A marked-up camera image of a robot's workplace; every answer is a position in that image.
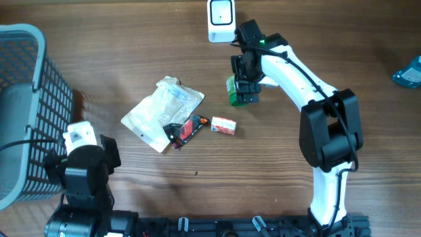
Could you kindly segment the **red Kleenex tissue pack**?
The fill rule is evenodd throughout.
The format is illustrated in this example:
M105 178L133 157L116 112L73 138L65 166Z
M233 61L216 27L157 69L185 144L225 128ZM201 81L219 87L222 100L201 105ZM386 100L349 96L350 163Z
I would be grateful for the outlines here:
M224 134L234 135L236 122L223 117L213 117L211 120L211 130Z

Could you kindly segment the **dark red snack packet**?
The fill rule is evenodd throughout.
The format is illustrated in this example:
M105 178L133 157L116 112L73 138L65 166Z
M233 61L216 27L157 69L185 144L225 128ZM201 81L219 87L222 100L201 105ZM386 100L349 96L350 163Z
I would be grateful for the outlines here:
M170 123L163 126L163 130L175 149L186 145L195 133L207 125L210 120L200 115L190 115L183 124Z

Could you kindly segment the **white snack pouch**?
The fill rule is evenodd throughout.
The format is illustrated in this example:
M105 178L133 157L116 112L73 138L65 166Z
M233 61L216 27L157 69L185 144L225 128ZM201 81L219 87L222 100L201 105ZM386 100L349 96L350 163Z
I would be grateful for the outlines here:
M169 145L164 126L181 124L200 105L205 95L166 76L156 83L156 90L141 100L122 119L130 129L155 151L161 153Z

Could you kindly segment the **teal Listerine mouthwash bottle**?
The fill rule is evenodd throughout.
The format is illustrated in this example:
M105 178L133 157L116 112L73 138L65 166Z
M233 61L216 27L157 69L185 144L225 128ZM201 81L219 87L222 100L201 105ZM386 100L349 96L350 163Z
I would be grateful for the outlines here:
M420 87L420 56L416 56L408 66L393 75L393 81L407 88Z

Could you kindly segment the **green lidded jar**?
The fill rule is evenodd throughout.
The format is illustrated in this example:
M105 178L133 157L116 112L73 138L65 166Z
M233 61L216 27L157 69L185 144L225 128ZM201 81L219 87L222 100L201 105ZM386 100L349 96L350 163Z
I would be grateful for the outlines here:
M233 107L246 106L247 102L244 101L244 95L239 91L234 75L227 78L226 86L230 105Z

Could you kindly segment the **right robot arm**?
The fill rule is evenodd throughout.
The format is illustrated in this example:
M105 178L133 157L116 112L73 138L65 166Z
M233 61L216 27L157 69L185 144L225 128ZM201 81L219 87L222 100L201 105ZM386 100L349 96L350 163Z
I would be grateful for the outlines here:
M280 34L264 35L256 20L239 25L231 46L233 79L227 82L230 103L259 100L264 79L271 79L300 112L299 147L313 171L313 198L307 236L332 236L351 230L345 208L348 174L357 172L357 151L363 145L357 96L325 83L294 54Z

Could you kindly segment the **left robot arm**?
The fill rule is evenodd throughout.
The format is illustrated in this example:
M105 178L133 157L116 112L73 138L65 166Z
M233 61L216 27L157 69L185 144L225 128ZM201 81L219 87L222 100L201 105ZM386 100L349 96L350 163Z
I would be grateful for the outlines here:
M109 176L121 165L116 140L81 145L68 155L52 149L43 160L48 179L63 188L45 236L135 236L138 214L115 211Z

